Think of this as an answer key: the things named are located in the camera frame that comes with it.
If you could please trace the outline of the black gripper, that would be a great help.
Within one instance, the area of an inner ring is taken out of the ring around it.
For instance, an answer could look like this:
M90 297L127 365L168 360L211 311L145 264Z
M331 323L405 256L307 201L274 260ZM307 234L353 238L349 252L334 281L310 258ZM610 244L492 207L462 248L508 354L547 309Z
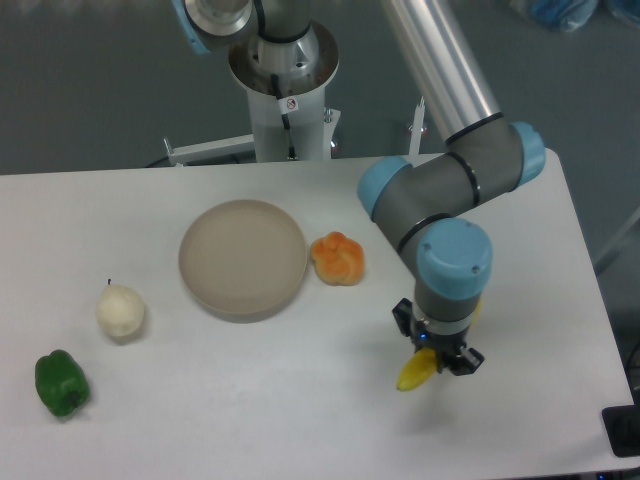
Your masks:
M428 348L437 353L437 372L449 371L454 376L474 374L485 357L474 348L467 348L466 335L475 321L475 313L456 321L442 321L413 309L413 303L402 298L392 309L396 324L408 337L415 351Z

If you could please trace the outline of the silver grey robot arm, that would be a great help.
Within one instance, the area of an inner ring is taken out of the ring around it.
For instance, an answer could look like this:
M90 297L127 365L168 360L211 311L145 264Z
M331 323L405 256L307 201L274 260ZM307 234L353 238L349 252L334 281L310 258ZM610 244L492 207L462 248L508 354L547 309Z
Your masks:
M324 91L339 53L306 1L178 1L192 47L224 45L249 103L248 143L260 162L326 160ZM387 157L369 167L357 194L415 280L393 315L415 348L418 374L473 374L482 355L466 341L492 266L487 234L463 214L536 178L546 162L540 135L503 118L444 1L382 5L401 53L446 144L420 166Z

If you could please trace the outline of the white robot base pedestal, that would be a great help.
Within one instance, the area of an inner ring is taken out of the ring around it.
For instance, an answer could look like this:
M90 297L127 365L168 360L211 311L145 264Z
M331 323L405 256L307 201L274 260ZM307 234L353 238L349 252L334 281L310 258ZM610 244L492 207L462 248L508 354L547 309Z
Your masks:
M230 48L229 64L245 90L256 161L323 161L331 157L336 120L325 90L337 73L339 51L320 23L288 43L258 35Z

